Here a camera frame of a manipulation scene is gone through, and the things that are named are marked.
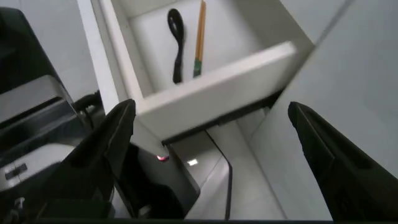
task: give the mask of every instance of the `black cable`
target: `black cable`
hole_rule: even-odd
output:
[[[94,129],[94,122],[93,119],[91,118],[90,114],[87,112],[86,109],[83,109],[82,112],[86,115],[86,117],[88,118],[88,122],[90,123],[90,127],[92,129]]]

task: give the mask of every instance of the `wooden chopstick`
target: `wooden chopstick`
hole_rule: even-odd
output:
[[[197,48],[195,53],[195,66],[193,69],[194,77],[201,74],[201,62],[203,59],[203,43],[205,40],[205,17],[206,17],[206,2],[204,0],[201,0],[198,34],[197,34]]]

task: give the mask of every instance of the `cabinet door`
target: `cabinet door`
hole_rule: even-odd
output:
[[[398,1],[353,1],[285,89],[250,145],[288,219],[331,220],[289,121],[291,101],[313,108],[398,177]]]

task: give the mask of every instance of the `white cabinet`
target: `white cabinet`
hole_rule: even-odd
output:
[[[79,1],[106,111],[126,98],[152,138],[164,140],[281,90],[312,43],[278,0],[207,1],[202,76],[193,78],[199,0]],[[185,25],[183,82],[172,82]]]
[[[357,0],[314,50],[250,142],[291,220],[331,220],[287,115],[291,101],[314,109],[398,177],[398,1]]]

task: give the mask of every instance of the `white floor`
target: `white floor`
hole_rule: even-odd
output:
[[[233,167],[231,220],[284,220],[256,159],[233,121],[208,130]]]

